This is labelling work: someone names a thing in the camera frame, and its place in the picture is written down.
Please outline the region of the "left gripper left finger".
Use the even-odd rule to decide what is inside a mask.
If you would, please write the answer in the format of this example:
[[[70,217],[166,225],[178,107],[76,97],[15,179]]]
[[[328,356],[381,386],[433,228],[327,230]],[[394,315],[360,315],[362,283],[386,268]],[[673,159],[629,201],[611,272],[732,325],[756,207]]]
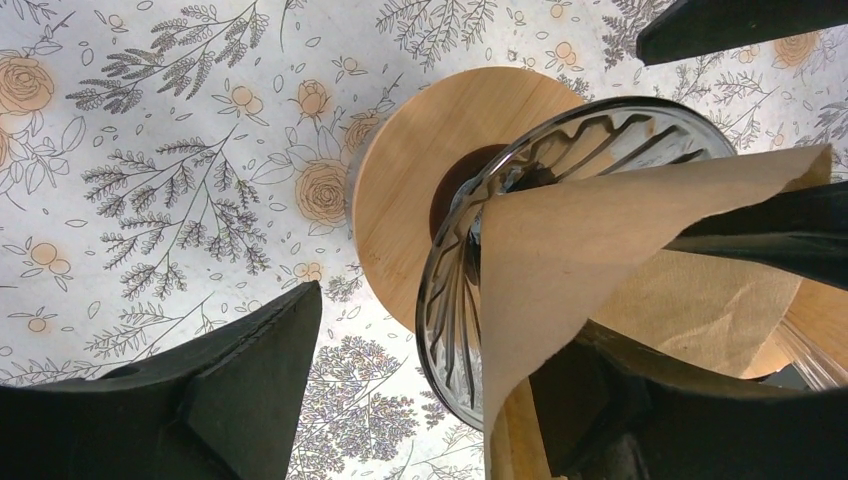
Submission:
[[[95,380],[1,390],[5,479],[282,479],[321,324],[317,282]]]

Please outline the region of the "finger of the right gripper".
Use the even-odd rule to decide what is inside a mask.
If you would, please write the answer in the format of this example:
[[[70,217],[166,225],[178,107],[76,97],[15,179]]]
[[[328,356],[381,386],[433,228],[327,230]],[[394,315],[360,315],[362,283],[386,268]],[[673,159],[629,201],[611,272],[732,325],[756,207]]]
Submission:
[[[846,23],[844,0],[679,0],[639,32],[635,56],[658,65]]]
[[[706,217],[667,250],[759,263],[847,289],[847,184],[780,193]]]

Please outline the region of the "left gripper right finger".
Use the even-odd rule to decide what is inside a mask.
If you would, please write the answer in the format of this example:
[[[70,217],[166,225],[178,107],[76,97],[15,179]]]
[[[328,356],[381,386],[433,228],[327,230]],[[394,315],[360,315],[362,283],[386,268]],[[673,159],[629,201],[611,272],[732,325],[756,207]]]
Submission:
[[[547,462],[570,479],[843,479],[847,391],[718,374],[596,323],[529,378]]]

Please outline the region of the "wooden ring holder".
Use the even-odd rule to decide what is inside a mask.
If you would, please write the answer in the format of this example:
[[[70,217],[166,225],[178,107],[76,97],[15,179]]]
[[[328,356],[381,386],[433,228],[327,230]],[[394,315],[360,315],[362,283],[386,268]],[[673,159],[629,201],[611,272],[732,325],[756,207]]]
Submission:
[[[803,279],[787,319],[837,364],[847,369],[847,292]]]
[[[370,142],[353,187],[353,238],[382,306],[408,330],[433,239],[459,187],[507,146],[583,104],[557,80],[517,67],[446,77],[404,103]]]

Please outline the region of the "brown paper coffee filter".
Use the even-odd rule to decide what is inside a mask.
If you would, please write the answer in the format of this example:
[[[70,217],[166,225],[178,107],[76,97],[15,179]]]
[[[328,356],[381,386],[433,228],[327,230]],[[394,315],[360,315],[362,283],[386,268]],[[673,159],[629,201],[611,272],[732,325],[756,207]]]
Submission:
[[[767,340],[800,284],[797,275],[757,263],[661,250],[592,319],[700,368],[762,377],[787,363]]]

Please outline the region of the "clear glass dripper cone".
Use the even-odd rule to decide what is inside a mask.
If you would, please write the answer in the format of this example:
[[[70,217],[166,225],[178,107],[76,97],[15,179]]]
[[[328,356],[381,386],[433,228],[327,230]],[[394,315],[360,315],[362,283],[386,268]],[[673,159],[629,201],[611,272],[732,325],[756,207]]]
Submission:
[[[822,391],[847,386],[847,370],[788,318],[780,322],[771,338],[812,390]]]

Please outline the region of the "grey glass pitcher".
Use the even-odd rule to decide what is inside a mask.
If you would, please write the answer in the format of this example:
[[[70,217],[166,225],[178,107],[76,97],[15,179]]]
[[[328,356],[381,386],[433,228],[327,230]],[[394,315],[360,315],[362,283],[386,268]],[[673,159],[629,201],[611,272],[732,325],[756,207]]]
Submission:
[[[348,238],[353,237],[353,194],[364,155],[369,142],[379,131],[381,119],[377,116],[363,116],[352,120],[344,137],[343,163],[347,167],[345,177],[345,214]]]

